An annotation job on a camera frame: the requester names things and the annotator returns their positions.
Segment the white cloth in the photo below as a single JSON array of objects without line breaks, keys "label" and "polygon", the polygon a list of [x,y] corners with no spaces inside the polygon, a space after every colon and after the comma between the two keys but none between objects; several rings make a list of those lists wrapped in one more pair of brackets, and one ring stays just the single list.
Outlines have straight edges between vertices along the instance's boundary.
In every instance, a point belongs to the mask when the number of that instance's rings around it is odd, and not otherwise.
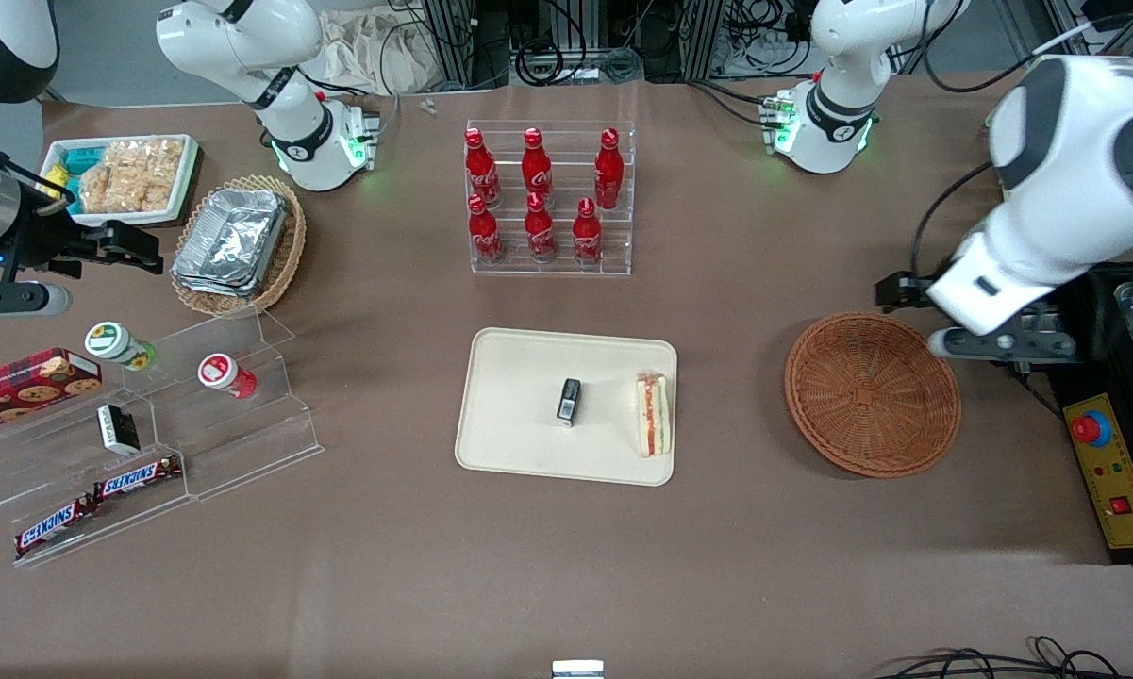
[{"label": "white cloth", "polygon": [[[415,16],[424,17],[418,6],[415,6]],[[410,94],[443,78],[432,51],[434,37],[423,22],[403,25],[415,20],[412,12],[406,9],[397,12],[387,5],[352,11],[325,9],[318,20],[324,26],[327,57],[324,78],[332,85],[368,86],[373,92],[387,95],[394,92]],[[397,25],[403,26],[386,40]],[[385,54],[381,52],[383,42]],[[382,78],[382,65],[386,69],[385,78]]]}]

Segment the small jar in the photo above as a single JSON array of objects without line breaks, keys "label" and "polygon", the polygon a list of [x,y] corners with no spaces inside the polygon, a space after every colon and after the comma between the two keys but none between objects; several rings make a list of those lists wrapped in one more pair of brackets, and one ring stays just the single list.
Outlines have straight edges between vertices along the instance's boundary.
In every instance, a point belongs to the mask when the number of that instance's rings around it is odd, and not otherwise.
[{"label": "small jar", "polygon": [[155,360],[155,348],[151,343],[135,339],[126,326],[112,321],[96,323],[88,330],[84,348],[99,359],[116,362],[126,370],[146,370]]},{"label": "small jar", "polygon": [[242,367],[227,354],[210,354],[196,368],[196,377],[210,390],[225,391],[237,399],[250,399],[256,393],[256,374]]}]

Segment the wicker basket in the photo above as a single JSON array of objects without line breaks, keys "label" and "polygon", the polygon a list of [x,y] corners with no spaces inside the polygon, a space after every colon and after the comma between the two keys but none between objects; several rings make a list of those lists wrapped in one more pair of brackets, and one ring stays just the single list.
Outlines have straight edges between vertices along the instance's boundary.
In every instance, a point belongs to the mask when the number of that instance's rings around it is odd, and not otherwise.
[{"label": "wicker basket", "polygon": [[925,472],[960,428],[960,391],[946,362],[881,314],[836,314],[804,330],[789,354],[785,392],[817,451],[864,476]]},{"label": "wicker basket", "polygon": [[[181,302],[185,302],[188,308],[201,313],[222,315],[241,309],[248,305],[256,305],[258,309],[267,309],[270,306],[275,305],[276,300],[280,300],[281,295],[290,287],[290,283],[293,282],[293,275],[298,272],[298,260],[301,258],[301,248],[307,244],[307,217],[303,214],[301,205],[298,203],[298,197],[293,195],[293,189],[273,179],[273,177],[241,177],[241,179],[233,179],[223,184],[215,190],[222,188],[273,190],[279,196],[283,196],[286,203],[289,203],[287,205],[289,210],[286,211],[284,223],[282,224],[284,231],[278,239],[276,251],[273,252],[273,261],[269,263],[267,274],[264,277],[264,285],[261,287],[261,291],[256,292],[253,297],[198,292],[196,289],[185,288],[174,277],[172,279],[172,287],[177,289],[179,298],[181,298]],[[210,196],[213,196],[215,190],[208,193],[206,197],[201,198],[198,206],[190,212],[189,219],[185,223],[185,231],[181,232],[181,238],[179,238],[177,244],[177,253],[181,251],[185,241],[188,240],[189,234],[193,232],[193,223],[195,223],[196,217],[201,213],[201,207],[205,206],[205,202],[208,201]]]}]

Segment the red button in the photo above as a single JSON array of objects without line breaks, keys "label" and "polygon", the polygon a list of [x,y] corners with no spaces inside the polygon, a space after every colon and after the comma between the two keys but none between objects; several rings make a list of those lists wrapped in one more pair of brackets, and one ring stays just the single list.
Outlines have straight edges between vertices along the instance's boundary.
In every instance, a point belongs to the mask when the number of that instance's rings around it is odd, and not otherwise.
[{"label": "red button", "polygon": [[1093,443],[1102,435],[1102,426],[1093,417],[1080,416],[1070,423],[1070,433],[1083,443]]}]

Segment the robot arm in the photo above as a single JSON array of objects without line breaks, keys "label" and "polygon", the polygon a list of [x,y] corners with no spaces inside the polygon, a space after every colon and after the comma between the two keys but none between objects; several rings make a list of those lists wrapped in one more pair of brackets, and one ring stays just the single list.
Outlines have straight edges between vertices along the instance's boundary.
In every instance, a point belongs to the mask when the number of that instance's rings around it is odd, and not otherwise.
[{"label": "robot arm", "polygon": [[970,0],[820,0],[813,44],[829,65],[766,104],[777,128],[772,148],[806,171],[828,173],[863,148],[872,110],[888,82],[886,50],[959,17]]},{"label": "robot arm", "polygon": [[366,168],[364,113],[321,102],[297,69],[322,50],[318,16],[306,0],[181,2],[160,12],[155,37],[177,68],[256,111],[281,167],[303,188],[337,188]]},{"label": "robot arm", "polygon": [[894,274],[877,304],[934,304],[961,323],[932,336],[942,356],[1075,360],[1066,334],[1026,322],[1048,322],[1031,313],[1041,297],[1133,248],[1133,58],[1040,58],[988,125],[1003,202],[936,279]]},{"label": "robot arm", "polygon": [[[49,0],[0,0],[0,102],[27,102],[41,94],[58,61]],[[9,171],[40,179],[0,154],[0,315],[53,315],[69,308],[67,289],[36,280],[18,282],[26,268],[79,278],[80,262],[88,261],[162,273],[155,236],[116,221],[79,227],[62,210],[66,201],[15,180]]]}]

